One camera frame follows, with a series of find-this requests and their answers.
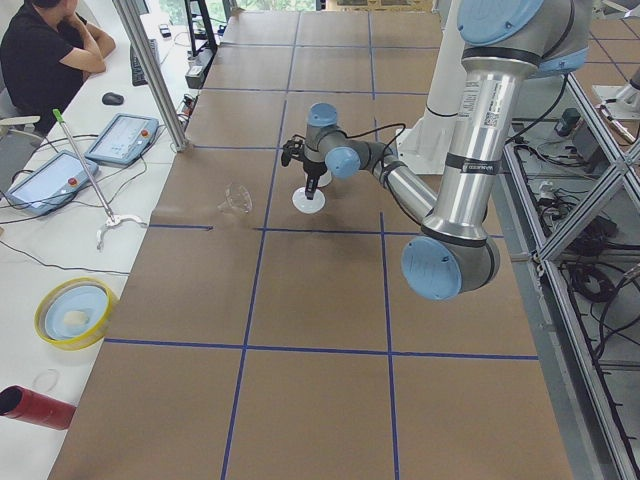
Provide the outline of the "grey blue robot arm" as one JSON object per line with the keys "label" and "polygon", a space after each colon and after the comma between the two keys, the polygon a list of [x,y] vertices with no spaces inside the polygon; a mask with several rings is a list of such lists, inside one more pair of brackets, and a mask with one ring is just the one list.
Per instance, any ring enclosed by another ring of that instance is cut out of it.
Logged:
{"label": "grey blue robot arm", "polygon": [[463,1],[448,16],[464,43],[466,79],[441,178],[433,191],[393,150],[350,138],[334,106],[314,104],[298,158],[313,200],[326,172],[345,179],[360,170],[377,177],[421,227],[402,253],[402,273],[413,291],[448,300],[483,287],[500,265],[483,227],[502,150],[522,83],[567,74],[587,57],[589,1]]}

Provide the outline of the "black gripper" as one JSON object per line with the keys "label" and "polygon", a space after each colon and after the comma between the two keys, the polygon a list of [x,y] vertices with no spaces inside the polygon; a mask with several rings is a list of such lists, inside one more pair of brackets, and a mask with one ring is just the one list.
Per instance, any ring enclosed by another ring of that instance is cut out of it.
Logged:
{"label": "black gripper", "polygon": [[307,175],[306,186],[304,190],[305,198],[308,200],[312,200],[312,198],[314,198],[315,196],[315,192],[318,189],[320,177],[325,174],[325,163],[305,161],[303,163],[303,170]]}

